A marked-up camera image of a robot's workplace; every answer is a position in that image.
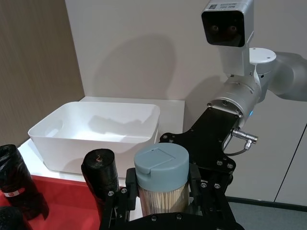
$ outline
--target metal connector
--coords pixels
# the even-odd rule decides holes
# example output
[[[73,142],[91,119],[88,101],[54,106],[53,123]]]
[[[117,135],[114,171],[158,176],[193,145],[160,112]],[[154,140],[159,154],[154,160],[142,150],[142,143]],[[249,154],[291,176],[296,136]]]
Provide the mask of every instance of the metal connector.
[[[244,149],[245,150],[249,150],[251,145],[252,144],[256,144],[257,141],[258,141],[258,137],[257,136],[245,133],[245,132],[241,131],[240,129],[234,129],[232,131],[232,135],[237,137],[237,138],[240,138],[240,139],[243,139],[243,140],[246,141],[246,143],[244,145]]]

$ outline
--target black trash bag roll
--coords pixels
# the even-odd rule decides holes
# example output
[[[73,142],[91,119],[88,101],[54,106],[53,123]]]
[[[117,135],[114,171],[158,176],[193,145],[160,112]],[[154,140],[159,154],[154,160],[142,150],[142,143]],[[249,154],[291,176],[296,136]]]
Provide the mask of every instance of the black trash bag roll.
[[[119,190],[114,152],[109,149],[96,149],[89,152],[83,160],[81,170],[96,200],[101,220],[107,193]]]
[[[0,207],[0,230],[32,230],[17,207]]]
[[[19,208],[27,219],[40,213],[44,219],[49,208],[41,193],[38,192],[24,160],[15,145],[0,147],[0,190],[9,203]]]

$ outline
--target white plastic bin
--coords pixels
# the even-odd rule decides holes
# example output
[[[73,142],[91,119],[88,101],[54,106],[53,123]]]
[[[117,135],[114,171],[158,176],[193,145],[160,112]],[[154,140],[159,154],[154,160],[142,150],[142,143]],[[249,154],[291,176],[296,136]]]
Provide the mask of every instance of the white plastic bin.
[[[115,153],[119,177],[134,167],[136,152],[154,144],[160,109],[153,104],[72,102],[61,106],[28,134],[45,165],[55,171],[82,173],[85,155],[94,149]]]

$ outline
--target gray wall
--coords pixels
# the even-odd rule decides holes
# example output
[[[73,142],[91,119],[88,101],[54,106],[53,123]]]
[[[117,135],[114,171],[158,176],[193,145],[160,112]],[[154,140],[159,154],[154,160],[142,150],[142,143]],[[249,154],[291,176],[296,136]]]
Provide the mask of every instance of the gray wall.
[[[85,95],[186,100],[189,128],[226,79],[203,32],[207,2],[66,0]],[[252,46],[307,58],[306,8],[305,0],[255,0]],[[275,199],[306,115],[307,104],[268,94],[245,127],[260,141],[235,158],[229,196]],[[234,143],[229,151],[241,148]]]

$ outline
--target red container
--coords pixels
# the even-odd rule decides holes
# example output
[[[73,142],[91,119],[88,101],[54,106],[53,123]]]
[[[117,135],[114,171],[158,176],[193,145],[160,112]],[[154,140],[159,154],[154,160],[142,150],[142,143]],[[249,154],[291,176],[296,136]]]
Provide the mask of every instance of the red container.
[[[99,216],[93,195],[85,182],[32,176],[49,206],[42,215],[30,220],[33,230],[98,230]],[[0,192],[0,206],[10,204]]]

